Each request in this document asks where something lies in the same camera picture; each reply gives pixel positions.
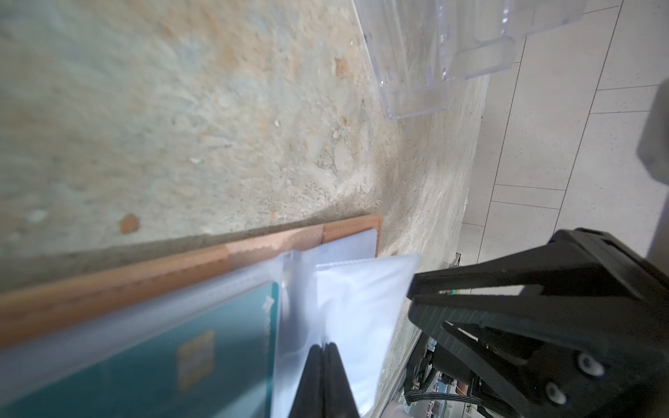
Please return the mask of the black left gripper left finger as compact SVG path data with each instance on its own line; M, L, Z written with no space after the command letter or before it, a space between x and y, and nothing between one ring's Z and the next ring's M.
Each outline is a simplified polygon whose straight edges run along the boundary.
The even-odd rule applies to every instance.
M289 418L324 417L324 350L310 348Z

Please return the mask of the tan leather card holder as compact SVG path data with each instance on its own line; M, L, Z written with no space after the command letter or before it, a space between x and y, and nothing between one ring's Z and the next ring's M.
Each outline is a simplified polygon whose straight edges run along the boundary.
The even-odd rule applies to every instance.
M360 417L417 254L378 215L1 298L4 417Z

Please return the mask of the teal VIP card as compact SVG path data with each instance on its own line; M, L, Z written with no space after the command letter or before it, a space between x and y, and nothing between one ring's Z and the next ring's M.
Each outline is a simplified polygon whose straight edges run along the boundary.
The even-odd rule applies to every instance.
M279 288L160 298L1 353L4 417L268 417Z

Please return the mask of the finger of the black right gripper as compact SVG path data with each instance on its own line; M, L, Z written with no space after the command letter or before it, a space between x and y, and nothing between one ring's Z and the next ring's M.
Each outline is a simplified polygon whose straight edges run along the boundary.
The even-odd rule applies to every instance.
M408 297L487 287L540 287L541 295L668 299L668 276L609 233L562 229L545 245L471 266L418 273Z
M423 294L409 319L522 417L659 417L668 326L625 297Z

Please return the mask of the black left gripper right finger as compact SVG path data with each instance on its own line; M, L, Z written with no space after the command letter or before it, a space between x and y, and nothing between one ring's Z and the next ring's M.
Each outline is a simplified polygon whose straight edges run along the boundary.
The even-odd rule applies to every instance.
M323 416L359 418L338 347L328 343L324 350Z

